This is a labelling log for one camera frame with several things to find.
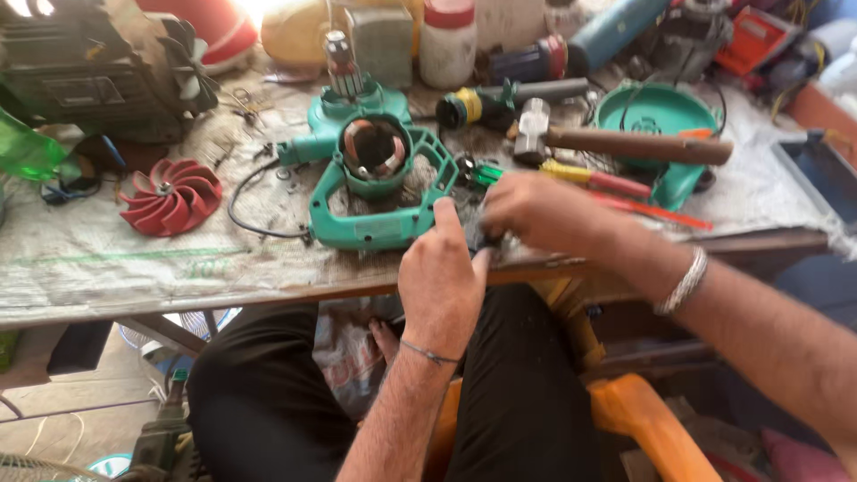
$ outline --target red bottle cap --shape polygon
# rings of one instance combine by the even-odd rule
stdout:
[[[476,4],[473,0],[425,0],[426,25],[437,28],[461,28],[473,23]]]

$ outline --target bare foot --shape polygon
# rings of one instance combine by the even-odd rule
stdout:
[[[399,352],[399,339],[386,322],[379,321],[377,318],[369,320],[369,329],[372,331],[375,343],[381,349],[381,354],[384,355],[384,361],[390,365],[396,353]]]

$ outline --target wooden hammer handle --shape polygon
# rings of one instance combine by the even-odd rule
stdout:
[[[654,159],[685,164],[722,166],[732,155],[732,142],[638,132],[550,127],[548,147]]]

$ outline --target black pants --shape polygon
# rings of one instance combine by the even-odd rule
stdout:
[[[216,482],[333,480],[356,425],[311,357],[316,305],[248,310],[189,380],[190,423]],[[590,399],[527,285],[491,288],[464,362],[446,480],[599,480]]]

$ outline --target hand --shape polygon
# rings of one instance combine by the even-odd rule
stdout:
[[[577,186],[538,172],[506,172],[485,196],[482,230],[511,231],[524,244],[554,253],[598,258],[624,217]]]
[[[434,203],[434,227],[402,257],[399,296],[405,308],[402,340],[445,358],[459,359],[476,327],[490,252],[473,261],[449,197]]]

